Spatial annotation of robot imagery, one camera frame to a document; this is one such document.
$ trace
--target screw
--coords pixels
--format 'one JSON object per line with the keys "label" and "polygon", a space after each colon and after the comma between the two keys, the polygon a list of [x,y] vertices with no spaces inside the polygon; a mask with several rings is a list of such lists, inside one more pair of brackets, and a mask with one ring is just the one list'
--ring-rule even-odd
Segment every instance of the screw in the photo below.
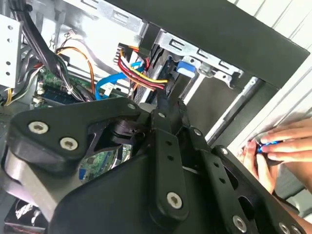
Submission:
{"label": "screw", "polygon": [[228,151],[224,148],[221,148],[221,152],[224,154],[224,155],[228,155]]}
{"label": "screw", "polygon": [[292,225],[292,229],[296,234],[302,234],[301,231],[296,226]]}
{"label": "screw", "polygon": [[198,130],[198,129],[194,129],[194,132],[196,133],[196,135],[199,135],[199,136],[201,136],[201,132]]}
{"label": "screw", "polygon": [[32,133],[36,133],[36,134],[44,134],[49,130],[48,125],[40,121],[31,122],[28,125],[28,128]]}
{"label": "screw", "polygon": [[166,116],[165,116],[163,113],[161,113],[161,112],[159,112],[158,115],[159,115],[160,117],[162,117],[162,118],[165,118],[165,117],[166,117]]}
{"label": "screw", "polygon": [[245,233],[247,231],[247,226],[241,217],[234,215],[233,223],[242,233]]}
{"label": "screw", "polygon": [[291,234],[291,232],[289,231],[288,227],[286,227],[285,224],[283,224],[282,222],[280,222],[279,224],[280,229],[283,231],[283,233],[285,234]]}
{"label": "screw", "polygon": [[175,209],[180,209],[182,207],[182,199],[180,196],[174,192],[169,192],[167,194],[167,201]]}
{"label": "screw", "polygon": [[75,150],[78,148],[78,142],[71,137],[64,137],[59,142],[60,146],[65,150]]}
{"label": "screw", "polygon": [[132,110],[134,110],[136,107],[134,105],[132,105],[131,103],[128,104],[128,107],[131,108]]}

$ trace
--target human hand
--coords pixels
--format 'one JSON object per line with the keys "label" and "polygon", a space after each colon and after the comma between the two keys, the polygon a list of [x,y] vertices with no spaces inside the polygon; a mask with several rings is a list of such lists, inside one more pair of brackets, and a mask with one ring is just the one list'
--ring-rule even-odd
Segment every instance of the human hand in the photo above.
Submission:
{"label": "human hand", "polygon": [[[243,152],[238,155],[238,159],[243,163],[247,170],[262,184],[262,186],[271,194],[276,185],[277,166],[267,165],[263,155],[256,153],[256,142],[247,143]],[[258,164],[258,170],[255,167],[255,160]]]}
{"label": "human hand", "polygon": [[312,119],[277,127],[261,139],[262,143],[284,141],[262,147],[268,158],[283,162],[312,162]]}

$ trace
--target mounting hole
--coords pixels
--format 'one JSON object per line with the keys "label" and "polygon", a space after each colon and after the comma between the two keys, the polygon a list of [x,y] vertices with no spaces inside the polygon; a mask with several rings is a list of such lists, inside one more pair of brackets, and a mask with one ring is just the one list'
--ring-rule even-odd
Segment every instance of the mounting hole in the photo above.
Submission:
{"label": "mounting hole", "polygon": [[225,180],[224,180],[224,179],[219,178],[219,180],[220,180],[223,184],[225,184]]}
{"label": "mounting hole", "polygon": [[238,201],[240,203],[240,206],[243,209],[243,212],[246,216],[246,218],[251,221],[254,219],[254,207],[251,204],[251,202],[244,196],[240,196],[238,198]]}
{"label": "mounting hole", "polygon": [[173,160],[174,160],[174,157],[172,157],[171,155],[168,155],[167,158],[168,158],[170,161],[173,161]]}

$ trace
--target silver metal panel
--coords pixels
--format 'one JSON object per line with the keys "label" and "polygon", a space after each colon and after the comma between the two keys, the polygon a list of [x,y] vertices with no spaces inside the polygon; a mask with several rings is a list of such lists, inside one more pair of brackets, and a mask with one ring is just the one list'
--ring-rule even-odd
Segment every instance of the silver metal panel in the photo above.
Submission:
{"label": "silver metal panel", "polygon": [[222,72],[225,72],[226,74],[233,75],[234,72],[242,73],[239,68],[236,68],[216,56],[202,51],[200,48],[163,30],[159,32],[155,44],[158,44],[161,48],[178,56],[194,57]]}
{"label": "silver metal panel", "polygon": [[246,84],[243,91],[235,98],[235,100],[231,103],[231,105],[227,108],[227,110],[223,113],[220,119],[215,123],[215,125],[210,129],[210,131],[206,134],[205,140],[209,141],[211,137],[220,129],[222,124],[225,122],[225,117],[228,113],[233,109],[233,107],[243,98],[246,96],[251,88],[256,84],[258,81],[257,77],[252,77],[250,81]]}
{"label": "silver metal panel", "polygon": [[4,169],[11,178],[22,184],[48,221],[52,219],[62,198],[81,185],[78,175],[64,178],[49,175],[31,168],[10,151],[7,153]]}
{"label": "silver metal panel", "polygon": [[15,88],[20,64],[21,24],[0,15],[0,84]]}
{"label": "silver metal panel", "polygon": [[284,87],[268,102],[253,120],[231,142],[228,149],[238,150],[257,134],[281,123],[309,117],[312,100],[312,55],[299,67]]}
{"label": "silver metal panel", "polygon": [[128,12],[106,2],[106,1],[93,1],[93,0],[65,0],[66,2],[88,12],[93,15],[105,17],[116,24],[131,30],[132,32],[142,36],[146,23],[140,18],[129,14]]}

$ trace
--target black cable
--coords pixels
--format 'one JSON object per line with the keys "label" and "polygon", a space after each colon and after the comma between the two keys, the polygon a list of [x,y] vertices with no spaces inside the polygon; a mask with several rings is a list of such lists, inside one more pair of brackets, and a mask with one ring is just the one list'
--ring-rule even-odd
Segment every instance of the black cable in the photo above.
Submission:
{"label": "black cable", "polygon": [[49,49],[32,21],[28,13],[29,7],[26,5],[26,0],[9,0],[9,4],[15,19],[19,22],[23,22],[23,34],[33,49],[34,54],[48,70],[55,73],[57,63],[55,54]]}
{"label": "black cable", "polygon": [[30,56],[31,56],[32,50],[30,49],[25,58],[22,61],[22,66],[20,68],[20,72],[19,72],[19,79],[18,79],[18,83],[21,83],[26,75],[28,66],[29,66],[29,61],[30,61]]}
{"label": "black cable", "polygon": [[36,69],[31,69],[31,70],[27,73],[24,86],[22,87],[22,89],[21,89],[17,94],[15,94],[15,95],[12,97],[12,101],[18,99],[22,94],[24,94],[24,92],[26,91],[26,89],[27,89],[27,87],[28,87],[28,85],[29,85],[30,77],[31,77],[31,75],[33,74],[34,71],[36,71]]}
{"label": "black cable", "polygon": [[94,101],[95,100],[94,95],[90,91],[88,91],[87,89],[82,87],[81,85],[77,85],[76,88],[80,91],[80,93],[83,95],[83,97],[87,101]]}

